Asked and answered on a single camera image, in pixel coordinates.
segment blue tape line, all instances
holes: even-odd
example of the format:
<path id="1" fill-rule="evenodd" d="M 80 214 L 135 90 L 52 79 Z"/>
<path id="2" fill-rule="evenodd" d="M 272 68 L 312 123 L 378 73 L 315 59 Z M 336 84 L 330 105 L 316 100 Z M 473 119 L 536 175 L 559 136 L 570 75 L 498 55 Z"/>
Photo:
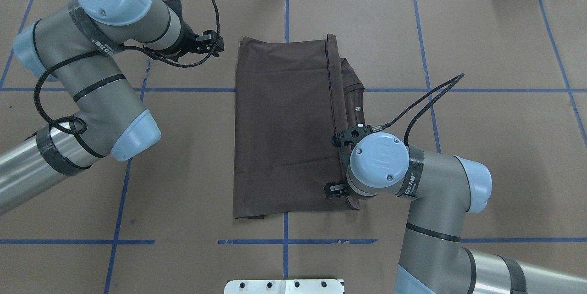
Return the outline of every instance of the blue tape line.
<path id="1" fill-rule="evenodd" d="M 0 239 L 0 244 L 155 244 L 155 240 Z"/>
<path id="2" fill-rule="evenodd" d="M 516 242 L 587 242 L 587 238 L 471 238 L 462 239 L 464 244 L 511 244 Z"/>
<path id="3" fill-rule="evenodd" d="M 554 54 L 556 56 L 556 61 L 558 62 L 558 67 L 560 68 L 560 74 L 562 75 L 562 79 L 565 82 L 566 89 L 569 93 L 570 103 L 573 106 L 573 112 L 575 113 L 575 118 L 577 118 L 577 123 L 579 125 L 579 130 L 581 131 L 581 136 L 583 136 L 583 143 L 585 147 L 587 147 L 587 134 L 585 134 L 585 126 L 583 126 L 583 121 L 581 120 L 581 115 L 579 115 L 579 111 L 577 110 L 577 104 L 575 103 L 575 97 L 573 93 L 570 91 L 570 84 L 569 80 L 566 76 L 565 67 L 562 65 L 562 60 L 560 60 L 560 54 L 558 52 L 558 47 L 556 47 L 556 42 L 554 41 L 554 37 L 552 36 L 552 31 L 550 29 L 550 25 L 548 24 L 547 14 L 544 10 L 543 0 L 538 0 L 538 5 L 540 5 L 540 12 L 543 14 L 544 25 L 547 27 L 548 37 L 552 44 L 552 49 L 554 50 Z"/>
<path id="4" fill-rule="evenodd" d="M 120 223 L 122 223 L 122 215 L 124 212 L 124 202 L 126 201 L 126 190 L 128 188 L 128 180 L 130 179 L 130 166 L 132 164 L 133 159 L 128 159 L 128 163 L 126 164 L 126 174 L 124 175 L 124 185 L 122 187 L 122 194 L 120 195 L 120 205 L 118 207 L 118 217 L 116 218 L 116 227 L 114 230 L 114 240 L 118 240 L 120 235 Z M 111 259 L 108 263 L 108 273 L 106 274 L 106 282 L 104 285 L 104 293 L 108 294 L 110 290 L 110 283 L 112 279 L 112 271 L 114 270 L 114 262 L 116 257 L 116 242 L 112 244 L 111 250 Z"/>
<path id="5" fill-rule="evenodd" d="M 141 101 L 145 98 L 145 90 L 147 89 L 147 79 L 151 73 L 151 59 L 147 58 L 147 70 L 145 70 L 145 78 L 143 79 L 143 86 L 141 87 Z"/>
<path id="6" fill-rule="evenodd" d="M 29 5 L 27 6 L 27 10 L 25 11 L 25 15 L 22 18 L 21 25 L 18 27 L 18 33 L 21 33 L 22 29 L 25 26 L 25 22 L 27 22 L 27 18 L 29 13 L 31 12 L 31 7 L 33 6 L 33 0 L 29 0 Z M 14 50 L 10 51 L 8 55 L 8 60 L 6 62 L 6 66 L 4 66 L 4 72 L 2 73 L 2 78 L 0 78 L 0 88 L 4 85 L 4 81 L 6 80 L 6 76 L 8 75 L 8 70 L 10 68 L 10 63 L 12 62 L 12 58 L 14 56 Z"/>
<path id="7" fill-rule="evenodd" d="M 111 259 L 110 262 L 108 263 L 108 274 L 106 275 L 106 282 L 105 282 L 105 286 L 104 286 L 104 294 L 108 294 L 110 291 L 110 283 L 111 283 L 111 279 L 112 279 L 112 269 L 114 268 L 114 259 L 116 256 L 116 244 L 112 245 L 112 250 L 111 250 Z"/>
<path id="8" fill-rule="evenodd" d="M 294 239 L 290 244 L 374 244 L 378 239 Z"/>
<path id="9" fill-rule="evenodd" d="M 155 244 L 155 240 L 117 240 L 116 244 Z"/>
<path id="10" fill-rule="evenodd" d="M 289 43 L 289 0 L 285 0 L 285 43 Z"/>
<path id="11" fill-rule="evenodd" d="M 289 259 L 288 259 L 288 250 L 289 250 L 289 213 L 283 213 L 283 279 L 287 279 L 289 277 Z"/>
<path id="12" fill-rule="evenodd" d="M 430 75 L 428 74 L 428 62 L 426 61 L 426 52 L 424 51 L 424 38 L 422 37 L 422 26 L 420 24 L 420 13 L 418 11 L 418 0 L 414 0 L 415 24 L 418 28 L 418 38 L 420 39 L 420 53 L 422 55 L 422 65 L 424 73 L 426 74 L 426 87 L 431 89 Z M 432 96 L 428 96 L 428 101 L 432 101 Z M 436 141 L 436 152 L 442 153 L 440 150 L 440 137 L 438 137 L 438 126 L 436 125 L 436 113 L 434 106 L 430 107 L 430 116 L 432 116 L 432 130 L 434 131 L 434 140 Z"/>

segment dark brown fabric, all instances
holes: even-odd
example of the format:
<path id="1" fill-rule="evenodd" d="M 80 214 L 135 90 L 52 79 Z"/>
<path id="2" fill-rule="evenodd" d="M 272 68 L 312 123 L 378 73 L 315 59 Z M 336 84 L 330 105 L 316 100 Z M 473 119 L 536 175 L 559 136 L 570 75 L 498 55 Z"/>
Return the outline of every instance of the dark brown fabric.
<path id="1" fill-rule="evenodd" d="M 343 178 L 332 135 L 365 123 L 363 84 L 339 58 L 335 35 L 299 43 L 245 37 L 235 80 L 234 216 L 358 210 L 354 198 L 327 200 L 323 191 Z"/>

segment metal bracket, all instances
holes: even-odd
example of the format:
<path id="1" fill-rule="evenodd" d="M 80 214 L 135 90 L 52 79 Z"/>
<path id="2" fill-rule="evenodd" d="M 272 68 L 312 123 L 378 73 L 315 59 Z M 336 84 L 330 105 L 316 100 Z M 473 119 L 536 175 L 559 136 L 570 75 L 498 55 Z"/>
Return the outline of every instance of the metal bracket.
<path id="1" fill-rule="evenodd" d="M 361 141 L 367 137 L 367 135 L 371 135 L 379 130 L 373 130 L 370 125 L 353 125 L 344 131 L 339 131 L 332 136 L 331 143 L 333 146 L 338 147 L 339 150 L 339 158 L 340 158 L 340 165 L 342 169 L 346 172 L 350 164 L 350 154 L 352 153 L 353 148 Z M 348 190 L 349 183 L 344 178 L 342 181 L 336 183 L 331 182 L 324 185 L 324 193 L 326 194 L 327 199 L 338 198 L 340 196 L 348 196 L 350 195 L 351 191 Z"/>
<path id="2" fill-rule="evenodd" d="M 229 281 L 224 294 L 344 294 L 342 279 Z"/>

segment black tape band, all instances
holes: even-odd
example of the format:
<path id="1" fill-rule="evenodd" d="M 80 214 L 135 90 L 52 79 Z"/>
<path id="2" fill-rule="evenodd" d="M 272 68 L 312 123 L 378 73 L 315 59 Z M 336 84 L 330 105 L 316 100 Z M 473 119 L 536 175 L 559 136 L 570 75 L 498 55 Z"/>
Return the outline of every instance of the black tape band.
<path id="1" fill-rule="evenodd" d="M 169 20 L 167 20 L 167 27 L 165 28 L 165 31 L 156 39 L 149 41 L 149 42 L 144 42 L 144 44 L 151 44 L 151 43 L 155 43 L 156 41 L 159 41 L 160 39 L 163 38 L 163 36 L 165 36 L 165 34 L 167 33 L 167 31 L 169 30 L 169 27 L 172 26 L 172 13 L 169 12 Z"/>
<path id="2" fill-rule="evenodd" d="M 69 122 L 69 127 L 70 128 L 75 128 L 75 123 L 73 122 Z M 75 140 L 78 141 L 78 144 L 83 147 L 84 150 L 86 150 L 86 152 L 88 152 L 89 154 L 96 156 L 96 158 L 105 158 L 105 155 L 99 154 L 98 152 L 96 152 L 95 150 L 93 150 L 90 146 L 88 146 L 88 144 L 86 144 L 86 142 L 84 141 L 84 139 L 80 136 L 80 135 L 73 135 L 75 137 Z"/>
<path id="3" fill-rule="evenodd" d="M 467 255 L 469 256 L 469 262 L 471 262 L 471 283 L 469 284 L 469 290 L 467 291 L 467 294 L 473 294 L 473 291 L 475 290 L 475 284 L 476 284 L 475 257 L 471 253 L 471 250 L 468 250 L 467 248 L 464 248 L 464 247 L 462 247 L 462 248 L 467 252 Z"/>
<path id="4" fill-rule="evenodd" d="M 94 20 L 84 11 L 78 0 L 69 2 L 68 8 L 69 16 L 75 25 L 103 55 L 112 56 L 124 51 L 101 31 Z"/>
<path id="5" fill-rule="evenodd" d="M 92 166 L 89 165 L 87 167 L 82 167 L 62 156 L 55 147 L 53 139 L 51 139 L 51 129 L 49 125 L 42 127 L 37 132 L 36 143 L 39 153 L 44 160 L 51 166 L 51 168 L 63 175 L 75 176 Z"/>
<path id="6" fill-rule="evenodd" d="M 73 101 L 77 102 L 82 97 L 84 97 L 85 95 L 91 93 L 92 91 L 94 91 L 96 89 L 99 89 L 99 88 L 103 87 L 104 85 L 107 85 L 108 83 L 112 83 L 114 81 L 118 81 L 119 79 L 126 79 L 126 77 L 124 77 L 123 74 L 116 74 L 116 75 L 112 75 L 110 77 L 107 77 L 107 78 L 105 78 L 105 79 L 103 79 L 101 81 L 97 81 L 96 83 L 90 85 L 89 87 L 86 87 L 82 91 L 79 91 L 79 93 L 76 93 L 73 96 Z"/>
<path id="7" fill-rule="evenodd" d="M 416 192 L 420 179 L 422 178 L 422 171 L 424 170 L 424 151 L 416 146 L 410 146 L 410 165 L 405 173 L 404 181 L 400 191 L 396 196 L 404 196 L 409 200 L 417 198 Z"/>
<path id="8" fill-rule="evenodd" d="M 518 262 L 511 258 L 505 258 L 503 256 L 497 255 L 501 259 L 504 260 L 505 265 L 508 267 L 509 271 L 509 278 L 510 278 L 510 294 L 526 294 L 526 276 L 524 276 L 524 271 Z"/>
<path id="9" fill-rule="evenodd" d="M 423 227 L 418 227 L 417 225 L 413 225 L 411 223 L 406 223 L 405 228 L 410 229 L 412 231 L 420 232 L 423 235 L 433 236 L 438 239 L 454 241 L 454 242 L 461 242 L 461 237 L 459 237 L 459 236 L 447 235 L 444 233 L 424 229 Z"/>

